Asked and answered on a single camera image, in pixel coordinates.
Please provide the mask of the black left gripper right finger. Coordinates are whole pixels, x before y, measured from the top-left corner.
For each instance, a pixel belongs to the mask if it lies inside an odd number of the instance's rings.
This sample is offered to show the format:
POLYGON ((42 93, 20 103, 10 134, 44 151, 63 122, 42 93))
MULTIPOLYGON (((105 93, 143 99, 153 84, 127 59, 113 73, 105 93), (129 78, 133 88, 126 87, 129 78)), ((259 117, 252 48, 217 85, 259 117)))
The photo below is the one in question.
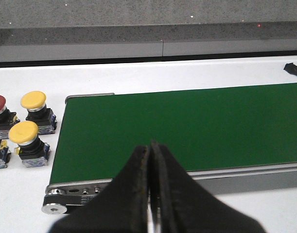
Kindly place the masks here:
POLYGON ((163 233, 263 233, 255 219, 218 200, 187 174, 168 147, 151 143, 163 233))

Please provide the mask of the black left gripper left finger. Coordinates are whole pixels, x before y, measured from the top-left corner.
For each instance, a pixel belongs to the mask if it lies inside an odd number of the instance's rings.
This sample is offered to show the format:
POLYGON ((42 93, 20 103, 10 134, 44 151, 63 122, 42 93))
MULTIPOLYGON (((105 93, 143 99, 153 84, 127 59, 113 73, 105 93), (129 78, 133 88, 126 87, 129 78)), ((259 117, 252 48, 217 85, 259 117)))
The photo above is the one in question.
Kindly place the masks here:
POLYGON ((136 146, 110 184, 83 207, 56 221, 52 233, 145 233, 148 148, 136 146))

